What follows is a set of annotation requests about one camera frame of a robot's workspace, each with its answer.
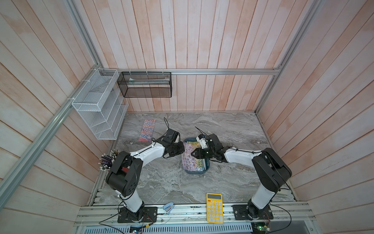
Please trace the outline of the teal storage tray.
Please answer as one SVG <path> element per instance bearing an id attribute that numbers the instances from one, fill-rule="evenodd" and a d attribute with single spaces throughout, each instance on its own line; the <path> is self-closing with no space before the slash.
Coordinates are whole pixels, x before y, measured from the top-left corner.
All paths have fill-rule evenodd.
<path id="1" fill-rule="evenodd" d="M 210 168 L 210 162 L 207 159 L 197 159 L 191 155 L 191 153 L 197 149 L 201 148 L 200 143 L 196 138 L 186 138 L 183 141 L 185 151 L 182 154 L 182 167 L 186 173 L 191 175 L 204 174 Z"/>

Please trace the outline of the cat sticker sheet pink blue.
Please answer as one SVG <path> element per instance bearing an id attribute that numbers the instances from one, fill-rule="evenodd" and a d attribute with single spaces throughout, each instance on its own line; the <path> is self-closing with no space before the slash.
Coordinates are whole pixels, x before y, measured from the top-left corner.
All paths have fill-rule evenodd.
<path id="1" fill-rule="evenodd" d="M 144 120 L 142 130 L 140 133 L 140 137 L 138 139 L 139 142 L 151 142 L 153 138 L 153 132 L 155 128 L 156 120 Z"/>

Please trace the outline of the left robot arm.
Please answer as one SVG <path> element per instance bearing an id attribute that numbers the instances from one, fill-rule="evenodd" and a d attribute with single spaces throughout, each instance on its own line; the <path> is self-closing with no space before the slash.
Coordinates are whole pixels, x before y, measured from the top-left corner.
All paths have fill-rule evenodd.
<path id="1" fill-rule="evenodd" d="M 138 185 L 143 166 L 155 159 L 168 155 L 170 158 L 184 153 L 185 148 L 180 140 L 180 133 L 168 129 L 160 138 L 135 152 L 122 151 L 114 160 L 105 182 L 118 194 L 125 203 L 127 212 L 142 216 L 144 202 L 140 198 L 136 187 Z"/>

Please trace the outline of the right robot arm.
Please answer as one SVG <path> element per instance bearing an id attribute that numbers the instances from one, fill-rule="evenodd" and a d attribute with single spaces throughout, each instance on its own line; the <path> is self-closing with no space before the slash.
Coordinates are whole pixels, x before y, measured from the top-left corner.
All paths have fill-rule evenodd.
<path id="1" fill-rule="evenodd" d="M 273 219 L 270 202 L 280 188 L 291 178 L 292 171 L 272 148 L 262 151 L 242 150 L 223 146 L 215 134 L 200 134 L 196 140 L 201 147 L 191 155 L 197 159 L 216 159 L 219 162 L 238 163 L 256 170 L 260 186 L 247 205 L 234 205 L 236 220 Z"/>

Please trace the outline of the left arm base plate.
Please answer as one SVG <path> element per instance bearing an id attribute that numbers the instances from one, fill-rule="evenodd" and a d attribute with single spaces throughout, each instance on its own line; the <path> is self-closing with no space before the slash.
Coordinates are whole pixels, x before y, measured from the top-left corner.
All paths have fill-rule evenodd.
<path id="1" fill-rule="evenodd" d="M 123 207 L 119 210 L 118 223 L 141 223 L 157 221 L 157 207 L 141 207 L 136 213 Z"/>

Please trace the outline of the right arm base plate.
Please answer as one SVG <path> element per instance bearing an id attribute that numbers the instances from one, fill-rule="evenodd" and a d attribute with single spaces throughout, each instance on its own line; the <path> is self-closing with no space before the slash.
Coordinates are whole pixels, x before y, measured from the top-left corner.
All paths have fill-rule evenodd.
<path id="1" fill-rule="evenodd" d="M 254 205 L 233 205 L 233 212 L 236 220 L 258 220 L 274 219 L 270 205 L 268 204 L 263 209 L 258 209 Z"/>

